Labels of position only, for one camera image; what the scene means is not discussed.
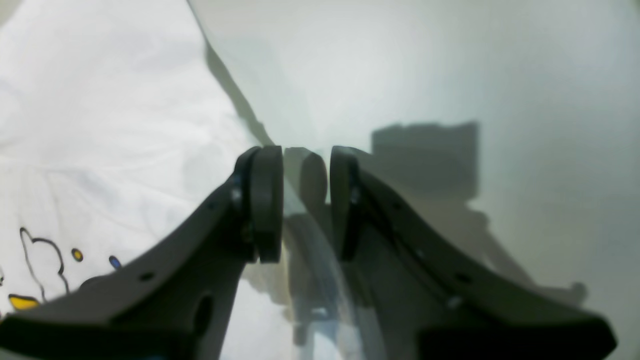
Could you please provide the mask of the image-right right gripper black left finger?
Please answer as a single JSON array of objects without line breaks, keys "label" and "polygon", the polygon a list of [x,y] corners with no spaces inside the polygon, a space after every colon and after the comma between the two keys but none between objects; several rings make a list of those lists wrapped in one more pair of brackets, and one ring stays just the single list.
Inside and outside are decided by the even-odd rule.
[{"label": "image-right right gripper black left finger", "polygon": [[109,275],[9,315],[1,347],[37,360],[217,360],[247,264],[281,259],[281,146],[254,146],[160,243]]}]

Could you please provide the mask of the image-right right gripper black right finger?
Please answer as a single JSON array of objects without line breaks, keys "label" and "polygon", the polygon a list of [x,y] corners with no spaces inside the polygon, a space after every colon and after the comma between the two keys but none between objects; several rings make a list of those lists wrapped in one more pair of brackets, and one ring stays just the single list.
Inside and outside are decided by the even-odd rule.
[{"label": "image-right right gripper black right finger", "polygon": [[606,319],[541,296],[455,248],[354,148],[331,150],[333,250],[373,311],[367,343],[389,360],[604,360]]}]

